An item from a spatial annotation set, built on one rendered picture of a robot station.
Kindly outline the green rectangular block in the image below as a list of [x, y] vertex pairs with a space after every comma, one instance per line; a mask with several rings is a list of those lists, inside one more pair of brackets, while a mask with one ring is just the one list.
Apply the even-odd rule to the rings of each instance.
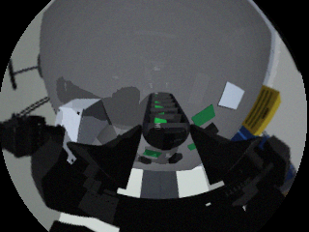
[[189, 144], [188, 148], [190, 151], [192, 151], [194, 150], [194, 148], [196, 148], [196, 146], [194, 146], [194, 143], [192, 143], [192, 144]]

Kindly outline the dark grey switch controller unit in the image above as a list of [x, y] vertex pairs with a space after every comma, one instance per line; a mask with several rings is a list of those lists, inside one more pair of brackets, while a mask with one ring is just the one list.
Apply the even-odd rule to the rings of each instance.
[[151, 93], [142, 125], [146, 142], [161, 151], [170, 151], [181, 146], [189, 133], [188, 117], [173, 94]]

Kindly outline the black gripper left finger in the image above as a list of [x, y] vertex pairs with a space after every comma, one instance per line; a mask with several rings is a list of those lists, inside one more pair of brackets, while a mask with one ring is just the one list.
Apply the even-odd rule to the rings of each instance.
[[140, 135], [142, 135], [142, 125], [136, 125], [134, 129], [125, 131], [125, 134], [101, 146], [67, 142], [67, 148], [75, 159], [99, 167], [112, 182], [119, 186], [119, 189], [126, 189], [132, 163], [139, 148]]

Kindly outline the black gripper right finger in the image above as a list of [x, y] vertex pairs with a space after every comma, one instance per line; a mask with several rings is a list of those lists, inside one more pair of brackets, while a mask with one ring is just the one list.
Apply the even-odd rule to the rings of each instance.
[[263, 140], [262, 136], [256, 136], [235, 142], [197, 127], [196, 124], [190, 124], [190, 136], [200, 155], [202, 165], [205, 166], [210, 185], [221, 182], [221, 177], [229, 173], [246, 152], [258, 146], [260, 140]]

